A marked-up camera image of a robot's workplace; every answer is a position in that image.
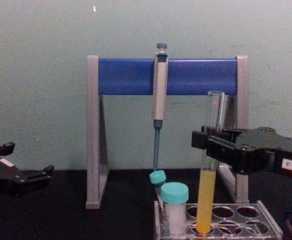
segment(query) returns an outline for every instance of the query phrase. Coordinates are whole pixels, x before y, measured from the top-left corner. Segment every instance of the teal screw cap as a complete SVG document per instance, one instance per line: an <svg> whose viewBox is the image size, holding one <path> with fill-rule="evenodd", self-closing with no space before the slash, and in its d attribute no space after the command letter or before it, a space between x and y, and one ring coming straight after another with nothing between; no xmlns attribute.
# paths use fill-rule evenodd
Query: teal screw cap
<svg viewBox="0 0 292 240"><path fill-rule="evenodd" d="M159 184L166 181L167 179L164 170L153 171L149 177L152 184Z"/></svg>
<svg viewBox="0 0 292 240"><path fill-rule="evenodd" d="M189 190L183 183L169 182L161 186L160 195L165 203L184 204L189 199Z"/></svg>

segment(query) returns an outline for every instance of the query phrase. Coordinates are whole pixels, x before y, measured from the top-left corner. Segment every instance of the plastic vial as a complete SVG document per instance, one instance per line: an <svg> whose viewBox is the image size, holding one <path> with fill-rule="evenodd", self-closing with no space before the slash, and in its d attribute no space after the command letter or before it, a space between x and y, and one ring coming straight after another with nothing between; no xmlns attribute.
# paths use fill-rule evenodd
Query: plastic vial
<svg viewBox="0 0 292 240"><path fill-rule="evenodd" d="M209 134L221 131L224 95L220 91L208 92L205 132ZM196 230L201 234L207 234L210 231L217 167L218 161L207 156L206 151L203 151L196 220Z"/></svg>
<svg viewBox="0 0 292 240"><path fill-rule="evenodd" d="M180 235L186 229L186 203L189 199L188 187L180 182L165 183L161 187L165 218L171 235Z"/></svg>
<svg viewBox="0 0 292 240"><path fill-rule="evenodd" d="M160 205L160 207L161 207L161 209L163 211L164 210L164 205L163 205L162 198L160 196L160 194L161 194L160 193L160 189L161 189L161 186L166 183L167 177L166 177L165 171L164 170L153 171L149 175L149 178L150 178L150 182L155 187L155 191L156 191L156 194L157 194L159 205Z"/></svg>

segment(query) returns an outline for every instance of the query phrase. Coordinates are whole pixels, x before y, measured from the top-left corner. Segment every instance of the yellow liquid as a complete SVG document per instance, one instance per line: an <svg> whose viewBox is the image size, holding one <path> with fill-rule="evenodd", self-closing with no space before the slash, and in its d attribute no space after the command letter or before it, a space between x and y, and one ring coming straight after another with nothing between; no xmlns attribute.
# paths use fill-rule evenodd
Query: yellow liquid
<svg viewBox="0 0 292 240"><path fill-rule="evenodd" d="M201 234L210 231L215 179L215 170L200 170L196 230Z"/></svg>

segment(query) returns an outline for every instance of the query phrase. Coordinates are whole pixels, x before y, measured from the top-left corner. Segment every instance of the micropipette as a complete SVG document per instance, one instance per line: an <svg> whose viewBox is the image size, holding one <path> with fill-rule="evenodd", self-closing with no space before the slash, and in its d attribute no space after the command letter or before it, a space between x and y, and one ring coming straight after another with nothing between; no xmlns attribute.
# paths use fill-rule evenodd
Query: micropipette
<svg viewBox="0 0 292 240"><path fill-rule="evenodd" d="M154 171L158 168L159 138L160 129L164 120L166 95L167 95L167 75L168 75L168 54L167 44L158 43L158 52L154 59L154 82L153 82L153 110L155 142L154 142Z"/></svg>

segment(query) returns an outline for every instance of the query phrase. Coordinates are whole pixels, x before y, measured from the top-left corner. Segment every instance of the gray stand frame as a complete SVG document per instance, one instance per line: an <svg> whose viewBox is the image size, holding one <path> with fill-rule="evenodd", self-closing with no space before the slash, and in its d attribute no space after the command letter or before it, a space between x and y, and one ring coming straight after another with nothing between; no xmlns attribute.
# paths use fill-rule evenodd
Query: gray stand frame
<svg viewBox="0 0 292 240"><path fill-rule="evenodd" d="M227 97L225 127L248 128L249 71L247 56L237 56L237 96ZM99 209L109 168L102 96L99 96L99 56L87 57L87 201L86 209ZM248 176L233 175L220 164L221 176L235 203L248 203Z"/></svg>

